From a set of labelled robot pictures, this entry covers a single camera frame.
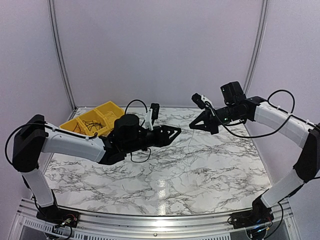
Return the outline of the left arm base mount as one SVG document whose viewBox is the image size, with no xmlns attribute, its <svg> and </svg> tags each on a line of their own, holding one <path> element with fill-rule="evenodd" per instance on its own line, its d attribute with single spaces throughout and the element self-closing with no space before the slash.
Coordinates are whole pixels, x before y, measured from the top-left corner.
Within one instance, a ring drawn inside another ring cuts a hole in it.
<svg viewBox="0 0 320 240">
<path fill-rule="evenodd" d="M 56 225 L 61 225 L 66 220 L 70 220 L 67 223 L 72 228 L 76 228 L 79 222 L 80 213 L 78 211 L 64 209 L 58 206 L 56 202 L 52 205 L 41 207 L 40 205 L 37 207 L 36 218 L 50 222 Z"/>
</svg>

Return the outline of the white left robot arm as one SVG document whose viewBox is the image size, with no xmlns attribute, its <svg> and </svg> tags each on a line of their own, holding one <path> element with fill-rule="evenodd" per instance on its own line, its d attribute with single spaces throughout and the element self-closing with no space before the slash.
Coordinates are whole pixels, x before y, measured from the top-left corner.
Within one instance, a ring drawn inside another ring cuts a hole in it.
<svg viewBox="0 0 320 240">
<path fill-rule="evenodd" d="M 43 115 L 36 114 L 7 137 L 4 154 L 8 154 L 9 142 L 13 141 L 12 157 L 8 157 L 7 161 L 21 174 L 25 185 L 31 190 L 38 212 L 51 222 L 58 223 L 64 215 L 39 169 L 42 153 L 73 156 L 111 166 L 136 151 L 167 147 L 181 132 L 181 128 L 169 125 L 144 128 L 138 116 L 125 114 L 114 122 L 114 129 L 107 136 L 96 133 L 88 136 L 64 130 L 46 122 Z"/>
</svg>

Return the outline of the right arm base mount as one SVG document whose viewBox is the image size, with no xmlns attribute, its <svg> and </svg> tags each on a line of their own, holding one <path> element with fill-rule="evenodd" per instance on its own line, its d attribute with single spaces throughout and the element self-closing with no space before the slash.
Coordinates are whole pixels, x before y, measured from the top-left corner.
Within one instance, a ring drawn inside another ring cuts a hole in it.
<svg viewBox="0 0 320 240">
<path fill-rule="evenodd" d="M 272 209 L 266 207 L 261 197 L 257 197 L 252 202 L 251 210 L 232 213 L 227 220 L 228 224 L 232 225 L 234 229 L 240 229 L 272 222 L 274 220 Z"/>
</svg>

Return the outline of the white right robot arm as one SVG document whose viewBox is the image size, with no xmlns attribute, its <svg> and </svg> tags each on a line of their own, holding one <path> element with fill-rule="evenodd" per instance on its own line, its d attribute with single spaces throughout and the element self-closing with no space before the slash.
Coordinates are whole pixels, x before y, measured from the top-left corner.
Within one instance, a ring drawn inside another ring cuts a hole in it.
<svg viewBox="0 0 320 240">
<path fill-rule="evenodd" d="M 267 209 L 296 192 L 306 183 L 319 178 L 320 172 L 320 127 L 310 121 L 272 105 L 259 96 L 234 97 L 223 108 L 215 109 L 204 95 L 195 93 L 192 101 L 202 109 L 202 113 L 189 127 L 215 135 L 223 127 L 231 132 L 229 125 L 233 121 L 250 121 L 270 128 L 270 133 L 252 136 L 259 139 L 280 134 L 300 148 L 300 155 L 292 169 L 281 180 L 263 193 L 256 201 L 257 206 L 248 212 L 247 219 L 258 224 L 267 216 Z"/>
</svg>

